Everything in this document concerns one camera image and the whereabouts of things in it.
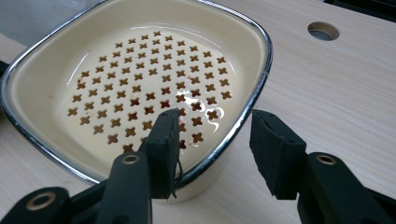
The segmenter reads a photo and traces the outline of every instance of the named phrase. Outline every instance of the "square dish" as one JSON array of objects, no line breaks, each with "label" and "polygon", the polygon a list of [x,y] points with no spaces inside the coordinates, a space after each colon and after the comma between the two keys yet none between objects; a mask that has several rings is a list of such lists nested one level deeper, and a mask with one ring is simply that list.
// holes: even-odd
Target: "square dish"
[{"label": "square dish", "polygon": [[260,25],[213,2],[102,1],[20,55],[1,101],[35,147],[92,183],[178,108],[186,186],[242,127],[271,61]]}]

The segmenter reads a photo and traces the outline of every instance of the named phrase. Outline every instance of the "light wood surface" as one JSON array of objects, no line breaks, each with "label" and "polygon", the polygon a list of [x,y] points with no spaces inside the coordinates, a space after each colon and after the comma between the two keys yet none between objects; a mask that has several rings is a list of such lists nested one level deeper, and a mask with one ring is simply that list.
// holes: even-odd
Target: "light wood surface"
[{"label": "light wood surface", "polygon": [[[308,144],[341,158],[362,184],[396,198],[396,24],[308,0],[218,0],[257,21],[275,56],[256,108],[275,113]],[[337,27],[320,41],[313,21]],[[3,41],[3,49],[21,51]],[[238,134],[225,170],[200,196],[153,205],[154,223],[300,223],[296,202],[269,193],[248,148],[250,120]],[[48,186],[71,195],[88,187],[53,164],[0,117],[0,217],[22,196]]]}]

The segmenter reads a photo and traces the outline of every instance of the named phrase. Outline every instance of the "cream-colored dish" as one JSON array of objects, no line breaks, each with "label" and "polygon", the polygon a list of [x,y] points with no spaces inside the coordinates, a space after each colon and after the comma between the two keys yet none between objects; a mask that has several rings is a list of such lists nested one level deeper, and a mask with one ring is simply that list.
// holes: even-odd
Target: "cream-colored dish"
[{"label": "cream-colored dish", "polygon": [[215,3],[104,1],[9,67],[2,104],[41,152],[93,183],[139,148],[161,112],[178,108],[181,187],[195,186],[189,198],[210,184],[191,183],[243,125],[271,61],[260,25]]}]

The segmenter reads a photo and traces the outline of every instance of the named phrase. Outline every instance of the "perforated bottom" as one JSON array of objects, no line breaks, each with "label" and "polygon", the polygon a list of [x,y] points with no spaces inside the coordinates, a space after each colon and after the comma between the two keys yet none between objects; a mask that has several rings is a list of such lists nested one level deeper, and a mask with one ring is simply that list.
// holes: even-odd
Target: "perforated bottom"
[{"label": "perforated bottom", "polygon": [[217,50],[172,30],[141,28],[87,55],[91,62],[77,68],[61,105],[81,144],[114,155],[137,150],[157,116],[175,107],[182,153],[220,140],[213,133],[233,100],[235,73]]}]

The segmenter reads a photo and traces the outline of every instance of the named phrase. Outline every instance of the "round hole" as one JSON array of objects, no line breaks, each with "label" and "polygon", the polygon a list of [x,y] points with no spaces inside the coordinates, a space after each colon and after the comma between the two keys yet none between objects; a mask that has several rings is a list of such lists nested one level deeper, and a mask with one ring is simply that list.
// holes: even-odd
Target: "round hole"
[{"label": "round hole", "polygon": [[40,193],[26,204],[26,208],[30,211],[40,210],[53,203],[55,198],[56,194],[52,191]]},{"label": "round hole", "polygon": [[130,164],[134,164],[137,163],[140,160],[140,158],[136,155],[129,155],[126,156],[122,159],[122,163],[126,164],[126,165],[130,165]]},{"label": "round hole", "polygon": [[340,36],[338,29],[323,21],[315,21],[308,25],[308,32],[319,40],[332,41]]},{"label": "round hole", "polygon": [[318,155],[317,160],[327,165],[335,165],[337,163],[335,159],[325,155]]}]

